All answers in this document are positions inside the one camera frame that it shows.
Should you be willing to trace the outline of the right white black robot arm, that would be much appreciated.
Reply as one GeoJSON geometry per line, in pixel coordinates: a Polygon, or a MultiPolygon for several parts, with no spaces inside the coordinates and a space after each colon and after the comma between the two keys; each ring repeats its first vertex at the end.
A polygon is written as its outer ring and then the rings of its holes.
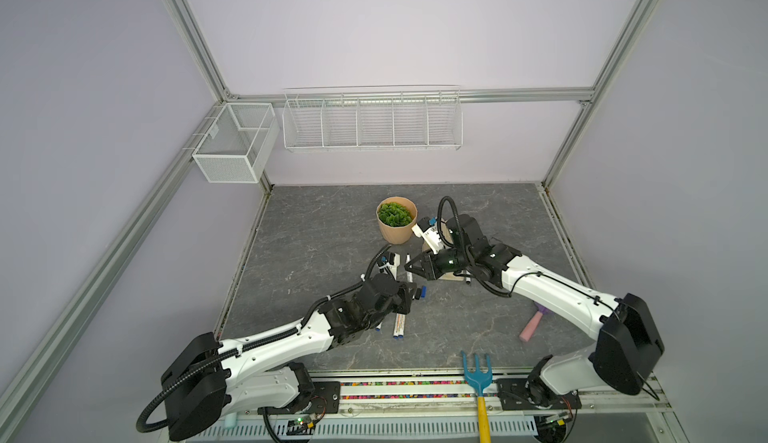
{"type": "Polygon", "coordinates": [[[559,275],[520,250],[490,240],[467,214],[445,222],[423,218],[412,232],[427,248],[407,264],[407,271],[429,281],[467,274],[496,296],[530,299],[591,339],[580,350],[543,357],[525,380],[523,400],[549,408],[588,388],[609,386],[630,396],[645,390],[665,347],[642,298],[599,292],[559,275]]]}

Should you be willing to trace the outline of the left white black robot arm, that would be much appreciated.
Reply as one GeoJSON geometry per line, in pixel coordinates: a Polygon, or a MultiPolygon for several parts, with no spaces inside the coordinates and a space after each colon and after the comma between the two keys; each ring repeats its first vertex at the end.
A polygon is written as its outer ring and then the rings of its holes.
{"type": "Polygon", "coordinates": [[[387,272],[315,301],[300,320],[262,333],[193,338],[162,374],[161,391],[139,414],[140,433],[166,429],[174,442],[246,409],[297,409],[313,383],[300,358],[335,349],[374,329],[389,314],[408,314],[422,290],[387,272]]]}

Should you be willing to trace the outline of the green artificial plant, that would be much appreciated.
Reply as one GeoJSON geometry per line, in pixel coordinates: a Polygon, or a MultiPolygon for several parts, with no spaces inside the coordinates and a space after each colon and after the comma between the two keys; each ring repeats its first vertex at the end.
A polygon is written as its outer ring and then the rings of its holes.
{"type": "Polygon", "coordinates": [[[410,210],[397,202],[383,203],[377,214],[381,223],[393,228],[405,227],[413,221],[410,210]]]}

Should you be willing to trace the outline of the beige work glove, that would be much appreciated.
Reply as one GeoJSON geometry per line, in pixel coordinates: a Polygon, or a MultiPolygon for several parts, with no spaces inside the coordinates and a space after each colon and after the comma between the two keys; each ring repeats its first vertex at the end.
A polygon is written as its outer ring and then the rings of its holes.
{"type": "MultiPolygon", "coordinates": [[[[429,246],[429,244],[426,241],[423,241],[422,242],[421,250],[422,251],[431,252],[431,247],[429,246]]],[[[466,282],[466,278],[464,276],[454,275],[452,272],[444,273],[443,275],[440,276],[440,280],[443,280],[443,281],[454,281],[454,282],[466,282]]]]}

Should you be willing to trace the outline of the small white mesh basket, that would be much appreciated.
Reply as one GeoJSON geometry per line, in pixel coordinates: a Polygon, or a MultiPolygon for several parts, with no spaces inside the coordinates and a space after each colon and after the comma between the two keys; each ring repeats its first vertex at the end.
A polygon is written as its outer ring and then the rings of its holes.
{"type": "Polygon", "coordinates": [[[210,183],[259,183],[279,135],[270,103],[225,103],[193,152],[210,183]]]}

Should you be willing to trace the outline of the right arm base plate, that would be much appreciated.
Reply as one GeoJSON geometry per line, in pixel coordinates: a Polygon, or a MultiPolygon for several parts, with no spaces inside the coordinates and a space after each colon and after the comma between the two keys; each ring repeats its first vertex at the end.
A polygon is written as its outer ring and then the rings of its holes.
{"type": "Polygon", "coordinates": [[[497,395],[505,411],[513,410],[580,410],[582,402],[575,392],[556,395],[538,381],[529,383],[526,377],[500,378],[497,395]]]}

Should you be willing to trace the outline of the pink chalk block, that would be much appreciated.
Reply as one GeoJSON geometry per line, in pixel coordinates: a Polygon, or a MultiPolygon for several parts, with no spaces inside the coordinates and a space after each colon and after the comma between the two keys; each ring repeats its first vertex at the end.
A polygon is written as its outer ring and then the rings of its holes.
{"type": "Polygon", "coordinates": [[[519,334],[521,341],[528,342],[533,337],[544,315],[545,312],[542,309],[536,310],[519,334]]]}

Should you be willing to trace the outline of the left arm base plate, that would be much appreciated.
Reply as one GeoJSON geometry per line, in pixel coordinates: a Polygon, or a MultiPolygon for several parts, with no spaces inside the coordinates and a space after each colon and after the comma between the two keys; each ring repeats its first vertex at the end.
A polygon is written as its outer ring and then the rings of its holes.
{"type": "Polygon", "coordinates": [[[300,394],[282,408],[270,407],[270,415],[337,414],[341,403],[340,381],[315,381],[313,390],[300,394]]]}

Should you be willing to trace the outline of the beige plant pot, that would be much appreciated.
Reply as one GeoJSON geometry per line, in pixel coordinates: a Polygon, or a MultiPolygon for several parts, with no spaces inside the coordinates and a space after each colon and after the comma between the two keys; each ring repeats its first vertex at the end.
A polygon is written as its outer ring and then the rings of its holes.
{"type": "Polygon", "coordinates": [[[381,235],[394,245],[405,244],[411,238],[417,216],[415,203],[405,197],[388,197],[376,209],[381,235]]]}

